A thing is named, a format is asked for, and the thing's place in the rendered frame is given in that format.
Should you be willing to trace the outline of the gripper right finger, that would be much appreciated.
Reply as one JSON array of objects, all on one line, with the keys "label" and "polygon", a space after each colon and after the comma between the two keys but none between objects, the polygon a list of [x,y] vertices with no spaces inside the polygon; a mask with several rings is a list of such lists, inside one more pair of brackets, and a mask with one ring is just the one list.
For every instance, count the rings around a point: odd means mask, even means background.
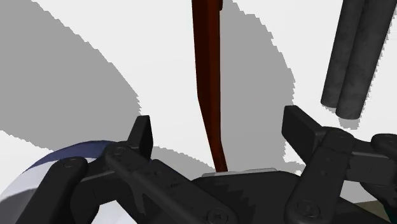
[{"label": "gripper right finger", "polygon": [[358,224],[336,221],[344,181],[359,183],[397,224],[397,134],[369,142],[335,127],[323,127],[298,106],[285,106],[282,135],[305,162],[284,210],[286,224]]}]

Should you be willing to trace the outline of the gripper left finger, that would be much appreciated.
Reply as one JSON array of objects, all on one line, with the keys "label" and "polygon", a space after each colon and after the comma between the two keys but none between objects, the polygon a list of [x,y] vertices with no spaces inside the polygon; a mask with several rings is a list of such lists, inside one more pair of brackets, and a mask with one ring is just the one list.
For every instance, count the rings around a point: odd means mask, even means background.
[{"label": "gripper left finger", "polygon": [[238,224],[216,197],[160,160],[151,159],[148,115],[138,116],[126,141],[99,158],[63,158],[45,174],[16,224],[92,224],[99,207],[117,201],[137,224]]}]

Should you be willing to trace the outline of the white bowl with blue rim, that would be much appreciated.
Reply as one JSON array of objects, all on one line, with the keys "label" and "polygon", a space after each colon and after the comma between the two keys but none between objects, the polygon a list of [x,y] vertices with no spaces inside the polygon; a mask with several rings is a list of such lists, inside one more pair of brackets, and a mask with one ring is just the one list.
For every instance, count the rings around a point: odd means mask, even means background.
[{"label": "white bowl with blue rim", "polygon": [[[87,141],[53,151],[34,162],[0,193],[0,224],[16,224],[28,201],[49,168],[67,157],[84,157],[94,161],[109,141]],[[117,202],[109,202],[99,209],[92,224],[137,224]]]}]

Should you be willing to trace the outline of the dark grey double cylinder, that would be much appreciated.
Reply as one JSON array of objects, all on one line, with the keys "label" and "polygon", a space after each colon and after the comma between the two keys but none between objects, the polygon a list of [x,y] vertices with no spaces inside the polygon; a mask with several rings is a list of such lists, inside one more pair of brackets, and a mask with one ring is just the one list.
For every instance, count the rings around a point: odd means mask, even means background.
[{"label": "dark grey double cylinder", "polygon": [[397,0],[343,0],[321,104],[346,120],[363,106],[397,7]]}]

